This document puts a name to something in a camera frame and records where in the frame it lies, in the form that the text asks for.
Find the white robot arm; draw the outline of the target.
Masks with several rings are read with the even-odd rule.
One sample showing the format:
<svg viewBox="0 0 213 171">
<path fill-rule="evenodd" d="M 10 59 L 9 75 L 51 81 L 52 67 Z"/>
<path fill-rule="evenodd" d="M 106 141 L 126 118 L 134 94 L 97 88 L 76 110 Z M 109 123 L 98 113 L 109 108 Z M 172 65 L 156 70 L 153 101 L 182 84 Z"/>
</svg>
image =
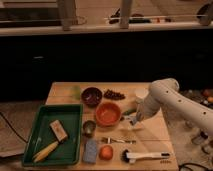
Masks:
<svg viewBox="0 0 213 171">
<path fill-rule="evenodd" d="M 173 108 L 202 131 L 213 136 L 213 109 L 181 95 L 179 83 L 173 78 L 156 80 L 149 85 L 148 94 L 140 103 L 135 120 L 142 121 L 153 117 L 161 105 Z"/>
</svg>

